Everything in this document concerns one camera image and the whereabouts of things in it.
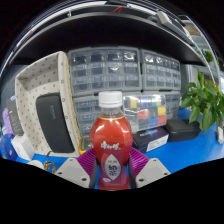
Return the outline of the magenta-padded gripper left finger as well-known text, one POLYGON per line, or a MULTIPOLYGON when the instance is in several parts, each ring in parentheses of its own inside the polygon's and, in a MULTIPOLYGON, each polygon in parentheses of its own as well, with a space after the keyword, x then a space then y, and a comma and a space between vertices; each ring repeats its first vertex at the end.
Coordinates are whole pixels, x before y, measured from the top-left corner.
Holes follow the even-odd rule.
POLYGON ((97 179, 94 151, 89 149, 78 158, 68 158, 55 174, 81 187, 93 189, 97 179))

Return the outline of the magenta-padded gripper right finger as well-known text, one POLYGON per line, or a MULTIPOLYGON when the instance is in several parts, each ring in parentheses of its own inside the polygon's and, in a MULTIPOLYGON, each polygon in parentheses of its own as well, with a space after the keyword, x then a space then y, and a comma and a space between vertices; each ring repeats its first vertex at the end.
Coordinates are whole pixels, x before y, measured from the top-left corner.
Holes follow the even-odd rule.
POLYGON ((170 174, 158 158, 149 159, 135 148, 129 156, 129 181, 132 188, 140 188, 170 174))

